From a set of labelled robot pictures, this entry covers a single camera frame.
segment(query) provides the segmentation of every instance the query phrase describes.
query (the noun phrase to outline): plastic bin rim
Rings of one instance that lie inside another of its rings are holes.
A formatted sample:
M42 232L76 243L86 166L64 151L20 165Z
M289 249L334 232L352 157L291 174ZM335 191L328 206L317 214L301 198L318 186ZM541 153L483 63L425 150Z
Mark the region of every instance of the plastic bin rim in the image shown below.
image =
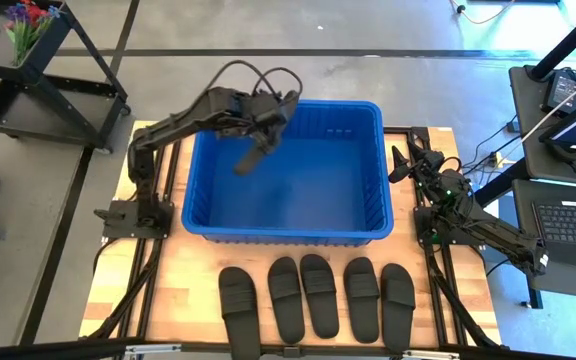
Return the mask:
M335 103L338 105L363 105L370 109L377 119L377 124L383 129L383 121L381 116L381 109L377 104L372 101L366 100L316 100L316 99L299 99L299 105L316 105L322 103ZM383 164L386 164L386 145L384 143L383 136L376 137L378 145L384 151L379 151L378 156ZM193 146L193 153L191 156L191 165L196 161L197 152L195 148L197 142ZM371 231L335 231L335 230L290 230L290 229L262 229L262 228L248 228L248 229L235 229L235 228L225 228L225 227L210 227L195 225L188 218L188 206L186 202L186 197L184 196L184 204L181 213L182 225L188 230L188 232L196 235L233 235L233 236L276 236L276 237L309 237L309 238L357 238L357 239L383 239L390 235L395 227L394 224L394 214L392 211L392 202L390 200L390 183L388 182L388 170L385 166L381 167L382 179L386 181L382 182L383 191L385 197L385 207L386 207L386 222L383 227ZM193 183L194 174L190 173L188 176L188 184Z

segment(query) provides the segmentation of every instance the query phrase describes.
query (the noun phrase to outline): laptop keyboard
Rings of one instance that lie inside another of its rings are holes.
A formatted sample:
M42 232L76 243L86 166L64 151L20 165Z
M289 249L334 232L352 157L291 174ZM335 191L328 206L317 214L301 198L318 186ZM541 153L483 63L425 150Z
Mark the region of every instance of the laptop keyboard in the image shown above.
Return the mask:
M533 204L541 235L547 241L576 243L576 206L555 204Z

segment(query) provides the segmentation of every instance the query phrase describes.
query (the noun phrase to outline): black slide sandal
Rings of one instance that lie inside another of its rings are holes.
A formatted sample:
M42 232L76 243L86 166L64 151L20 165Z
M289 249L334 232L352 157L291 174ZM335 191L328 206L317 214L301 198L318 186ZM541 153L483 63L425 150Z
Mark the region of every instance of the black slide sandal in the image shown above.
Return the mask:
M310 254L301 258L299 270L315 334L322 339L337 336L337 288L330 265L321 256Z
M379 339L377 299L379 287L372 263L366 257L352 260L344 270L350 327L355 339L369 344Z
M279 336L286 344L296 344L304 337L304 311L301 308L299 271L292 258L282 257L268 271L268 289Z
M381 326L384 344L395 352L410 348L415 286L408 271L388 264L381 271Z
M255 283L247 272L228 267L219 273L221 317L226 323L233 360L257 360L261 357L259 315Z

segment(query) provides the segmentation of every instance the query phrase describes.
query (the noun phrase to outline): black shelf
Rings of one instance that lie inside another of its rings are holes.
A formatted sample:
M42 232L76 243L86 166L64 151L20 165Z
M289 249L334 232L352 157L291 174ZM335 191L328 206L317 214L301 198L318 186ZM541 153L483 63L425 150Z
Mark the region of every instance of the black shelf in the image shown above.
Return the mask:
M74 108L80 109L102 138L107 137L111 127L104 125L112 123L123 108L111 85L58 76L46 76L46 79ZM0 133L95 145L64 120L58 109L46 106L42 98L42 92L36 87L0 81Z
M51 21L46 32L35 42L26 58L19 66L13 66L13 43L6 34L4 25L8 22L6 9L14 6L17 0L0 0L0 79L12 81L36 81L37 77L43 73L48 63L61 46L61 43L70 31L69 15L70 9L60 1L36 1L42 9L54 6L63 13L60 18Z
M515 101L517 119L522 132L527 132L547 114L541 110L541 104L546 96L547 82L533 81L528 77L532 66L514 67L509 70L510 85ZM539 140L539 136L561 119L552 116L535 131L522 145L526 160L526 171L530 178L548 179L576 183L576 173L563 161L552 156L548 147Z
M111 151L107 139L128 95L63 1L35 0L59 9L45 33L19 66L12 66L13 44L4 25L6 9L18 0L0 0L0 133L78 144ZM74 30L106 75L107 83L46 76L43 71Z

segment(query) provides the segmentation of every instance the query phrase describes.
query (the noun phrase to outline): concrete floor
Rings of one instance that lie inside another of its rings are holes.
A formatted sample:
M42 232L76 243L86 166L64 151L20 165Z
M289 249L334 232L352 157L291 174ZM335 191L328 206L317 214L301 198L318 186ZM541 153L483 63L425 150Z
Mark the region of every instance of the concrete floor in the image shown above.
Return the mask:
M129 0L73 0L69 5L98 48L115 48ZM477 4L468 11L483 18L499 8ZM462 20L455 18L447 0L149 0L139 4L127 48L532 50L543 54L570 28L569 19L554 5L516 5L498 21L483 26ZM535 21L543 26L535 26ZM63 47L77 48L81 43L71 34ZM118 77L129 94L133 115L115 127L111 140L115 153L95 154L90 163L39 342L77 337L102 229L92 210L106 208L111 200L132 121L156 120L184 108L230 59L123 58ZM507 70L526 63L524 59L356 57L246 60L262 69L281 65L294 70L304 80L304 98L373 101L387 125L453 127L461 157L468 161L476 144L514 115ZM576 68L576 52L568 60L566 65ZM88 58L55 58L49 72L103 78ZM253 81L247 70L233 68L219 83L247 89ZM281 89L292 86L290 79L281 76L272 81ZM500 134L480 154L510 138ZM75 146L0 135L0 226L8 233L0 241L0 346L17 341L80 152ZM509 267L491 276L489 285L506 345L576 355L576 311L570 311L576 308L575 297L547 294L546 309L521 308L517 303L527 298L525 282ZM184 358L229 357L184 354Z

